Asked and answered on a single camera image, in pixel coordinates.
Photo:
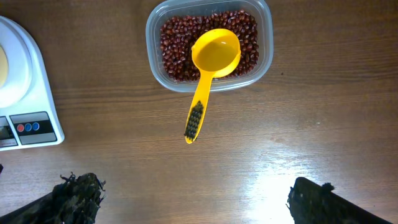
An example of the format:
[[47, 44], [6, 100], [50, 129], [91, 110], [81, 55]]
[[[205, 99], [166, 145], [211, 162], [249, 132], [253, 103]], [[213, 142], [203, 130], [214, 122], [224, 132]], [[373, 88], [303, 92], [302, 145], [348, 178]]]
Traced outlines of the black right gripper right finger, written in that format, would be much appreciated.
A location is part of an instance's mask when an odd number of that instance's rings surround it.
[[333, 193], [330, 183], [318, 185], [298, 177], [290, 188], [287, 208], [295, 224], [391, 224]]

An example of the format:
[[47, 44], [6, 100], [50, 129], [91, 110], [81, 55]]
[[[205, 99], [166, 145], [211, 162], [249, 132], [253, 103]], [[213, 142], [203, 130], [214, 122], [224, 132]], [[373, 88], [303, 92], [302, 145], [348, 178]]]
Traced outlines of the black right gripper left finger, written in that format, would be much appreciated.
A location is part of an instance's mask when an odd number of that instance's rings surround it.
[[3, 215], [1, 223], [94, 223], [106, 182], [94, 173], [60, 178], [50, 193]]

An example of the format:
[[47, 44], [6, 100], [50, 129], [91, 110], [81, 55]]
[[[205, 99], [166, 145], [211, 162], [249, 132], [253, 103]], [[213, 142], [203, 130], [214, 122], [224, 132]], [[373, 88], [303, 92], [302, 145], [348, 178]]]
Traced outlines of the yellow plastic scoop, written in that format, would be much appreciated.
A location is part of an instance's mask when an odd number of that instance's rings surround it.
[[213, 29], [201, 35], [191, 47], [192, 60], [200, 79], [189, 109], [185, 126], [185, 141], [193, 143], [201, 130], [214, 78], [229, 75], [241, 58], [237, 35], [228, 29]]

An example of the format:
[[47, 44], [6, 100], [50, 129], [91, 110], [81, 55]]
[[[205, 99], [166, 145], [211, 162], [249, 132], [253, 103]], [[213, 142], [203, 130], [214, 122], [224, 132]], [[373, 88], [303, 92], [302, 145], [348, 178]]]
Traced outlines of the white digital kitchen scale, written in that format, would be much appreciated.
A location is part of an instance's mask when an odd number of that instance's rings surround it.
[[64, 141], [40, 49], [18, 23], [1, 17], [1, 47], [9, 70], [1, 88], [1, 150]]

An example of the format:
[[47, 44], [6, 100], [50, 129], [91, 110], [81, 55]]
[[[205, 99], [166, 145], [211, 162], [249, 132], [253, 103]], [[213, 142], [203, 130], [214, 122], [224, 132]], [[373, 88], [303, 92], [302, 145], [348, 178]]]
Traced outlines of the yellow plastic bowl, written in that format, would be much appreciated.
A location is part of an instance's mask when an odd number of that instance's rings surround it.
[[2, 47], [0, 47], [0, 88], [2, 88], [7, 80], [8, 76], [8, 60], [6, 53]]

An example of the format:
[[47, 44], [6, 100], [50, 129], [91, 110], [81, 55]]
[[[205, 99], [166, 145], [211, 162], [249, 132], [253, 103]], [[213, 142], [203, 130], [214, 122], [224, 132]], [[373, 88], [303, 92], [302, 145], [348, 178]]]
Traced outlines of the red adzuki beans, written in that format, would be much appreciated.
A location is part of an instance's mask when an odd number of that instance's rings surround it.
[[259, 59], [257, 21], [253, 15], [240, 9], [210, 16], [186, 15], [168, 19], [160, 28], [162, 64], [167, 75], [178, 82], [199, 80], [200, 73], [192, 61], [191, 47], [205, 32], [218, 28], [234, 32], [241, 49], [239, 64], [227, 77], [239, 77], [253, 70]]

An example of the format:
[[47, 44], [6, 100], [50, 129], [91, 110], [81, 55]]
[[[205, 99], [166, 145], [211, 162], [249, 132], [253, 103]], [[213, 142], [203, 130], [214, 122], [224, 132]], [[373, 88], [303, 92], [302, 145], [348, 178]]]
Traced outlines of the clear plastic bean container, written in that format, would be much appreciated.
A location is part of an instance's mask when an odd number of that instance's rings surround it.
[[169, 77], [162, 64], [160, 29], [173, 16], [209, 16], [212, 13], [243, 9], [257, 22], [259, 60], [254, 69], [239, 77], [214, 79], [211, 91], [228, 91], [248, 86], [260, 79], [269, 69], [274, 54], [272, 17], [263, 0], [171, 0], [156, 6], [146, 24], [146, 45], [150, 69], [156, 80], [169, 90], [193, 93], [198, 82], [178, 82]]

